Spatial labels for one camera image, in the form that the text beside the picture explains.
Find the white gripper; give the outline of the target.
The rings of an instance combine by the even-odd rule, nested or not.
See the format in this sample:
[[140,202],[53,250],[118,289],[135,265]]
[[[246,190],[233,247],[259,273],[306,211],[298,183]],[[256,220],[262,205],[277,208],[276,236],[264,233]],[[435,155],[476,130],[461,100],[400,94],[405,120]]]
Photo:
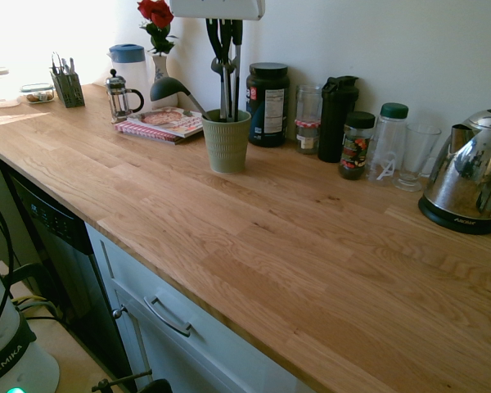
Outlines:
[[[231,20],[260,20],[265,13],[264,0],[171,0],[169,6],[175,17],[206,19],[209,42],[223,64],[229,62]],[[217,19],[226,19],[220,21],[220,36]]]

